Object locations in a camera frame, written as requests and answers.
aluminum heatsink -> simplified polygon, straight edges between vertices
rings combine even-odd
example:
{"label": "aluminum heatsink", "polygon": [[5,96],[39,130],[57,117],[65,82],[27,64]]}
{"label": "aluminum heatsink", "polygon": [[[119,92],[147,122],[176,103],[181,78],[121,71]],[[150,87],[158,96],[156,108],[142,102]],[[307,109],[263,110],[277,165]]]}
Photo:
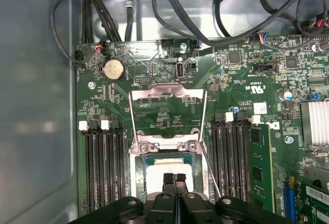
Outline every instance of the aluminum heatsink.
{"label": "aluminum heatsink", "polygon": [[329,102],[300,104],[305,144],[329,144]]}

red wire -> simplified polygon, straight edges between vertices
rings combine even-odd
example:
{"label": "red wire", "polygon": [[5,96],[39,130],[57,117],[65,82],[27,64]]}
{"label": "red wire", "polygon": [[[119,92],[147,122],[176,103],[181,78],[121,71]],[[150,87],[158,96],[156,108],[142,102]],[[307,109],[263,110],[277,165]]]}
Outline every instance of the red wire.
{"label": "red wire", "polygon": [[97,51],[97,50],[101,50],[103,47],[102,47],[102,45],[97,45],[96,47],[95,47],[95,51]]}

silver metal frame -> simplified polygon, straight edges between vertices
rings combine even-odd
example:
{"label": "silver metal frame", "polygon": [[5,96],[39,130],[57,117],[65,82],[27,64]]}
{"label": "silver metal frame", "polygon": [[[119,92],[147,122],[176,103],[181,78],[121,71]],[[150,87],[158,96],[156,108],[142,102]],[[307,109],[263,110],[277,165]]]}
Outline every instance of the silver metal frame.
{"label": "silver metal frame", "polygon": [[[164,94],[172,94],[176,98],[198,98],[203,100],[203,113],[200,128],[191,130],[191,134],[176,135],[173,138],[163,138],[161,135],[144,135],[136,130],[133,101],[144,98],[160,98]],[[129,92],[129,106],[133,123],[133,143],[129,149],[131,171],[131,193],[136,196],[136,164],[135,157],[146,153],[157,153],[159,150],[178,150],[180,152],[191,151],[201,154],[204,194],[209,196],[208,169],[211,168],[207,157],[206,145],[203,140],[203,130],[207,107],[207,91],[205,89],[185,89],[178,83],[162,83],[153,86],[149,90],[133,90]]]}

capacitor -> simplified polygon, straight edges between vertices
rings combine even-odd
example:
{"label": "capacitor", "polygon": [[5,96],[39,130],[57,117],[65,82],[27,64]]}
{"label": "capacitor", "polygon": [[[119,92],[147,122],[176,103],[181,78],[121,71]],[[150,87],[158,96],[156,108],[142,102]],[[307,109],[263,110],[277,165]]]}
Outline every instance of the capacitor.
{"label": "capacitor", "polygon": [[107,61],[101,71],[112,82],[120,81],[125,75],[125,67],[119,60]]}
{"label": "capacitor", "polygon": [[238,107],[230,107],[229,110],[230,110],[230,112],[232,112],[232,113],[234,113],[234,114],[236,114],[237,112],[240,111]]}
{"label": "capacitor", "polygon": [[290,91],[283,91],[279,95],[281,101],[290,101],[293,98],[293,93]]}

chip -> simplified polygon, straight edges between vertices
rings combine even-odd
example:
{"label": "chip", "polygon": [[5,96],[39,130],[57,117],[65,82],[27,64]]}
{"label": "chip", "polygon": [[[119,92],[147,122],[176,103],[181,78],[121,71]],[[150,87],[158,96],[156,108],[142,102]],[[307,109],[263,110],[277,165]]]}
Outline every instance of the chip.
{"label": "chip", "polygon": [[254,166],[252,170],[253,177],[262,182],[263,181],[263,170],[260,169],[259,167]]}
{"label": "chip", "polygon": [[298,62],[296,56],[289,56],[286,58],[286,68],[287,69],[298,68]]}
{"label": "chip", "polygon": [[218,84],[212,84],[210,85],[210,90],[217,92],[219,90]]}
{"label": "chip", "polygon": [[232,64],[241,63],[241,55],[240,52],[229,52],[228,53],[228,61]]}
{"label": "chip", "polygon": [[250,137],[253,143],[261,142],[261,133],[258,130],[252,129],[250,132]]}

